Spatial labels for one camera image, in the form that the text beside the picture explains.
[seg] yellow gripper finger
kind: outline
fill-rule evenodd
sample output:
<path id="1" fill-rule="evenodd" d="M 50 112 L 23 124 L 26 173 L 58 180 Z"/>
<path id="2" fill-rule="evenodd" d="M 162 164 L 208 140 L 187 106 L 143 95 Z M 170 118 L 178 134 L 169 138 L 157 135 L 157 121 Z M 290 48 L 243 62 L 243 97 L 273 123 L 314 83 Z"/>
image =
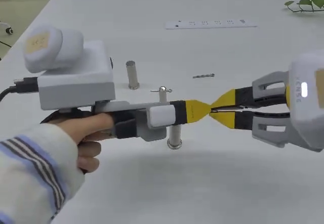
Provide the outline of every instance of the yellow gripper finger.
<path id="1" fill-rule="evenodd" d="M 235 129 L 235 112 L 234 111 L 224 111 L 217 113 L 210 113 L 210 117 L 220 122 L 222 125 Z"/>
<path id="2" fill-rule="evenodd" d="M 235 89 L 232 89 L 221 97 L 218 98 L 215 102 L 211 104 L 211 108 L 219 108 L 226 106 L 234 106 L 235 105 Z"/>

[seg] metal pin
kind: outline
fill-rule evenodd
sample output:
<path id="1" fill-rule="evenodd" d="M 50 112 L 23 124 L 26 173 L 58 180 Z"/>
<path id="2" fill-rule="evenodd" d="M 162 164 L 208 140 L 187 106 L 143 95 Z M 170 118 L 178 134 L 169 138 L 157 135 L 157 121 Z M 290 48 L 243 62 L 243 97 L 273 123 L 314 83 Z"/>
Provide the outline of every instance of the metal pin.
<path id="1" fill-rule="evenodd" d="M 215 74 L 212 73 L 212 74 L 206 74 L 206 75 L 193 76 L 192 78 L 214 77 L 214 76 L 215 76 Z"/>
<path id="2" fill-rule="evenodd" d="M 126 68 L 127 68 L 127 75 L 129 81 L 128 87 L 132 90 L 138 89 L 140 84 L 138 83 L 137 80 L 135 61 L 127 61 Z"/>
<path id="3" fill-rule="evenodd" d="M 177 150 L 182 146 L 181 140 L 181 125 L 170 126 L 170 136 L 167 141 L 168 147 L 172 150 Z"/>
<path id="4" fill-rule="evenodd" d="M 160 103 L 166 103 L 167 93 L 172 93 L 172 89 L 167 89 L 165 86 L 160 86 L 158 90 L 151 90 L 151 92 L 158 93 Z"/>

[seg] cable cord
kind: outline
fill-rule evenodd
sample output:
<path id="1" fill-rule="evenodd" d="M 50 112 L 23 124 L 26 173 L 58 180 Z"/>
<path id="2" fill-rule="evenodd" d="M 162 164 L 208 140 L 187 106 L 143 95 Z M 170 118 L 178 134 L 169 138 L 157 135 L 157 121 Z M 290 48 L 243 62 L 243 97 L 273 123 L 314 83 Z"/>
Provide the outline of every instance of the cable cord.
<path id="1" fill-rule="evenodd" d="M 0 43 L 2 43 L 2 44 L 4 44 L 4 45 L 8 46 L 9 48 L 12 47 L 11 45 L 9 45 L 9 44 L 7 44 L 7 43 L 5 43 L 5 42 L 0 41 Z"/>
<path id="2" fill-rule="evenodd" d="M 4 99 L 4 97 L 10 93 L 15 93 L 16 87 L 15 86 L 11 86 L 9 88 L 7 88 L 6 90 L 4 90 L 2 93 L 0 93 L 0 102 L 2 101 L 2 99 Z"/>

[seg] white light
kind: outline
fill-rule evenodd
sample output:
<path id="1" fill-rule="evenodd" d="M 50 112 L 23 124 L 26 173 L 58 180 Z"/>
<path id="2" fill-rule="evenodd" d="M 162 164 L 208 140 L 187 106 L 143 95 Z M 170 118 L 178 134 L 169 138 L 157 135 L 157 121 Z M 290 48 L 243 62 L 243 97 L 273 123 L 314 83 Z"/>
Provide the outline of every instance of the white light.
<path id="1" fill-rule="evenodd" d="M 308 95 L 307 83 L 302 82 L 302 97 L 305 98 Z"/>

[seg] striped sleeve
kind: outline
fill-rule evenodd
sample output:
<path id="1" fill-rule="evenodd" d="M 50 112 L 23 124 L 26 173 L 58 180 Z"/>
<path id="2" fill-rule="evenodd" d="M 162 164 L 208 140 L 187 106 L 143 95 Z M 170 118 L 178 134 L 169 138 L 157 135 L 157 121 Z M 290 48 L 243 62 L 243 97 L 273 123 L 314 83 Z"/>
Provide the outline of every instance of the striped sleeve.
<path id="1" fill-rule="evenodd" d="M 0 142 L 0 223 L 52 220 L 84 181 L 76 161 L 75 142 L 55 125 Z"/>

